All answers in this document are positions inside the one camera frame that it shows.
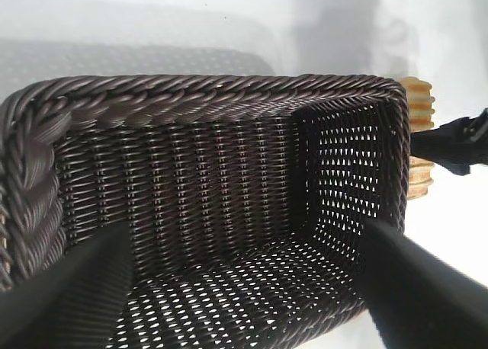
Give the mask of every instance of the wicker basket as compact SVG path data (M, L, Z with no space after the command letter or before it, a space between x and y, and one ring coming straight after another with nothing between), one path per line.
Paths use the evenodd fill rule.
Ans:
M11 95L0 121L0 290L130 226L112 337L79 324L60 347L295 347L364 309L365 219L403 230L409 119L392 80L60 78Z

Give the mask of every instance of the white table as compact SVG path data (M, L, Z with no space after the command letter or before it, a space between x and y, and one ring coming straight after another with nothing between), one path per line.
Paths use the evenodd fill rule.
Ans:
M440 124L488 106L487 18L486 0L0 0L0 98L81 73L417 75ZM433 178L406 234L488 285L488 168ZM319 347L383 346L363 314L301 348Z

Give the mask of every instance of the basket bottom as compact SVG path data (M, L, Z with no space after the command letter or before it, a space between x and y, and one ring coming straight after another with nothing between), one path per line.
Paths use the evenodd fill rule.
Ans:
M292 348L362 309L351 277L292 236L232 264L200 265L135 287L107 347Z

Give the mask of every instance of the woven pattern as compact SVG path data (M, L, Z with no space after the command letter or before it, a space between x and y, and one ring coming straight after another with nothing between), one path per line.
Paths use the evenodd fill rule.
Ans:
M84 76L0 112L0 288L128 222L136 281L112 347L293 347L362 310L364 219L403 228L408 107L391 80Z
M296 133L289 117L70 132L56 145L69 243L130 221L142 279L283 237L303 220Z

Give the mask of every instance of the dark brown wicker basket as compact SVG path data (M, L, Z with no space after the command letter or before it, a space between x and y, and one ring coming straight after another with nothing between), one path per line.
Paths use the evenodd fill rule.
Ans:
M60 78L0 122L0 290L130 224L108 347L295 347L364 308L364 220L403 230L408 107L389 79Z

